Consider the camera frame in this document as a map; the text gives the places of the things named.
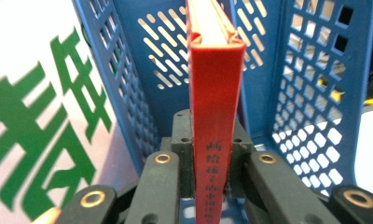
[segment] perforated plastic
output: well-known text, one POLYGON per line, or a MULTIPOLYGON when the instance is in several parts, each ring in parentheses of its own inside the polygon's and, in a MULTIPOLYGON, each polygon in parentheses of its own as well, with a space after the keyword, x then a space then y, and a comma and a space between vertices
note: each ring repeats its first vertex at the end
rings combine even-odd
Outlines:
MULTIPOLYGON (((281 154, 323 194, 353 184, 373 1, 222 2, 247 43, 239 116, 255 144, 281 154)), ((173 115, 189 108, 185 1, 75 3, 141 169, 159 137, 171 135, 173 115)))

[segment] green chinese character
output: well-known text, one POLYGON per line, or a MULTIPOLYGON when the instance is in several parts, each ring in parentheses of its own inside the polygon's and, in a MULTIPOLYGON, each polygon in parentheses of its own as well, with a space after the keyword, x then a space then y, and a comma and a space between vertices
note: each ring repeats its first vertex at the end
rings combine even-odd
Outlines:
POLYGON ((79 43, 79 36, 76 30, 73 31, 62 43, 59 38, 56 37, 50 43, 53 58, 58 69, 59 77, 62 83, 63 93, 71 90, 78 101, 78 104, 88 122, 88 128, 85 131, 86 136, 91 141, 93 133, 97 127, 99 119, 102 119, 107 131, 111 128, 111 119, 108 117, 107 112, 104 108, 106 95, 102 88, 102 93, 95 90, 93 83, 90 79, 90 72, 92 70, 92 64, 89 59, 85 63, 82 62, 79 54, 76 50, 76 45, 79 43), (67 68, 66 58, 70 57, 76 67, 78 75, 76 80, 73 82, 70 78, 70 73, 67 68), (82 88, 85 87, 88 91, 91 100, 95 105, 94 111, 90 110, 87 99, 85 98, 82 88))
POLYGON ((38 158, 48 145, 50 139, 59 130, 66 119, 66 111, 61 107, 44 130, 36 119, 55 98, 55 90, 48 85, 45 90, 28 107, 22 99, 45 77, 44 69, 38 65, 12 86, 5 78, 0 80, 0 122, 7 130, 0 136, 0 162, 7 153, 19 144, 25 154, 0 190, 0 200, 9 208, 27 175, 35 166, 38 158))
POLYGON ((27 190, 22 202, 22 206, 29 218, 33 219, 55 206, 48 197, 48 191, 57 188, 67 188, 67 193, 62 205, 68 203, 77 191, 81 178, 89 184, 93 178, 95 169, 90 162, 90 158, 81 146, 76 133, 68 124, 57 140, 57 143, 50 151, 48 157, 40 167, 32 185, 27 190), (66 150, 74 162, 74 167, 70 170, 60 170, 54 173, 48 182, 48 186, 43 189, 46 177, 63 150, 66 150))

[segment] blue plastic crate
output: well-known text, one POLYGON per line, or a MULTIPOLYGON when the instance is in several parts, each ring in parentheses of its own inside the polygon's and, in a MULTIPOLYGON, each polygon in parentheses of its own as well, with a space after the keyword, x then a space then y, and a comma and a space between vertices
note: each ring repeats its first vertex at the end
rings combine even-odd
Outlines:
MULTIPOLYGON (((239 117, 255 144, 282 155, 319 192, 355 184, 373 1, 222 2, 247 43, 239 117)), ((171 135, 173 114, 189 108, 185 1, 75 5, 141 171, 171 135)))

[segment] red book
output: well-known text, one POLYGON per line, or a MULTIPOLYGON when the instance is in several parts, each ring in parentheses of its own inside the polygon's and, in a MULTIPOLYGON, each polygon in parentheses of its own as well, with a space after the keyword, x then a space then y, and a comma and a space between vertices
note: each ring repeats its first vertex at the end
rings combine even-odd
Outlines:
POLYGON ((197 223, 219 223, 245 44, 215 0, 186 0, 197 223))

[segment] metal screw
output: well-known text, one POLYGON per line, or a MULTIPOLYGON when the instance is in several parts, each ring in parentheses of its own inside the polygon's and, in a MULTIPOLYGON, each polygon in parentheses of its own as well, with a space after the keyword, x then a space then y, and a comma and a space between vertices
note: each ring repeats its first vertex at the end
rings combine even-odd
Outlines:
POLYGON ((105 193, 101 190, 91 191, 84 195, 81 199, 81 205, 83 207, 94 207, 102 203, 105 199, 105 193))
POLYGON ((272 164, 272 163, 276 162, 276 158, 271 156, 270 154, 260 155, 259 160, 264 162, 264 163, 268 163, 268 164, 272 164))
POLYGON ((169 156, 168 154, 160 154, 160 155, 158 155, 157 157, 155 157, 155 161, 156 161, 157 163, 161 163, 161 164, 163 164, 163 163, 167 163, 167 162, 169 162, 171 159, 172 159, 172 157, 169 156))
POLYGON ((355 189, 347 189, 343 192, 343 196, 350 202, 363 208, 373 208, 373 199, 363 193, 362 191, 355 189))

